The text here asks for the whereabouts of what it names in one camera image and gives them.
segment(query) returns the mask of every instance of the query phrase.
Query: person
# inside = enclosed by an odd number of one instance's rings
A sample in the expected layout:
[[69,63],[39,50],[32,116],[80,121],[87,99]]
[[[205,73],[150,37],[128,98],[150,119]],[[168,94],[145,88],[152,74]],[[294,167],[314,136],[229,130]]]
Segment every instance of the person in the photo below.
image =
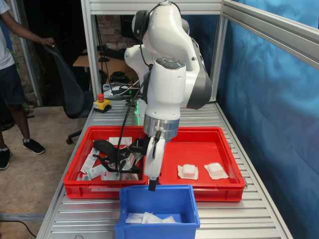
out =
[[[9,13],[9,6],[4,0],[0,0],[0,19],[11,32],[19,37],[37,42],[42,45],[54,47],[55,42],[52,37],[42,38],[30,32],[14,20]],[[16,65],[12,55],[6,49],[5,38],[0,30],[0,97],[3,97],[5,104],[10,109],[13,119],[19,127],[23,139],[22,145],[25,149],[31,150],[35,154],[45,152],[44,147],[30,138],[28,122],[21,104],[25,102],[25,97],[21,81],[16,70]],[[0,170],[9,166],[11,152],[5,145],[2,132],[0,130]]]

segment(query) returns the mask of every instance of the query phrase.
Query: office chair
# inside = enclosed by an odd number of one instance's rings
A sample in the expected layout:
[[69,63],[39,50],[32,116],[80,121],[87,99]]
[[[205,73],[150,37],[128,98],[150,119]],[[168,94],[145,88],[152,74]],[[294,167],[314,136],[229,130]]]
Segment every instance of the office chair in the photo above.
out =
[[[92,91],[82,91],[81,87],[77,83],[74,73],[64,61],[57,46],[53,48],[44,46],[44,48],[54,56],[56,66],[59,71],[64,93],[63,109],[65,114],[70,119],[87,118],[94,102]],[[72,144],[72,138],[79,136],[81,132],[82,130],[79,130],[70,134],[66,140],[67,144]]]

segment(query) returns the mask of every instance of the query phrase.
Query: blue plastic bin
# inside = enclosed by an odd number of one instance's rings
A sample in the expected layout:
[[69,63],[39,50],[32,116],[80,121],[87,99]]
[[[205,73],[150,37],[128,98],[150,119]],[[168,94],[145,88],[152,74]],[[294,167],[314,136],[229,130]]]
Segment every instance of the blue plastic bin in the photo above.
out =
[[[194,239],[199,228],[196,202],[191,185],[157,185],[120,190],[121,214],[115,224],[116,239]],[[153,213],[164,219],[173,216],[175,224],[126,224],[128,213]]]

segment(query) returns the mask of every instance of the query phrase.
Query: aluminum table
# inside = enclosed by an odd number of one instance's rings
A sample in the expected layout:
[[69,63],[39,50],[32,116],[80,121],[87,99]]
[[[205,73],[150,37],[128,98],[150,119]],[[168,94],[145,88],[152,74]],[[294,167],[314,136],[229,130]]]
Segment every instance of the aluminum table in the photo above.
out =
[[[125,103],[113,101],[112,109],[105,114],[91,111],[67,168],[86,128],[91,125],[122,125],[128,108]],[[143,119],[134,115],[134,109],[130,112],[127,125],[143,125]],[[181,108],[180,126],[222,128],[247,184],[241,202],[197,202],[200,228],[196,231],[196,239],[292,239],[220,106],[208,104],[199,110]],[[37,239],[115,239],[114,224],[120,215],[119,201],[68,199],[63,177]]]

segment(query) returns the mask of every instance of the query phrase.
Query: shorts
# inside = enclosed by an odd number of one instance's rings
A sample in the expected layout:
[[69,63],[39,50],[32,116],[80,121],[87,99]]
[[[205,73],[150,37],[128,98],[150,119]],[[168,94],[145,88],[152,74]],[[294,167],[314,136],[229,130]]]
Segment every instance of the shorts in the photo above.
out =
[[0,97],[7,106],[22,105],[25,97],[15,64],[0,70]]

